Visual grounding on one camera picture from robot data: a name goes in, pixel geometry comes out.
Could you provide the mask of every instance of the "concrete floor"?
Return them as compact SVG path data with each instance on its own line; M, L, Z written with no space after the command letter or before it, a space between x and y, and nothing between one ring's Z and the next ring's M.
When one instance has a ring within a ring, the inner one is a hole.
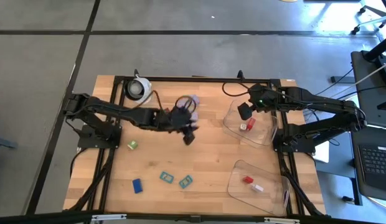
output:
M0 29L84 30L94 0L0 0ZM359 3L278 0L102 0L93 30L297 30L350 31ZM341 15L338 21L335 15ZM0 216L19 215L30 191L50 129L74 66L81 35L0 35ZM91 36L74 90L91 93L97 75L290 78L315 93L329 77L350 68L350 52L368 50L376 36ZM344 86L332 88L331 95ZM37 212L61 211L77 136L64 126ZM351 183L319 174L328 214L386 223L386 210L342 203ZM378 220L369 220L372 213Z

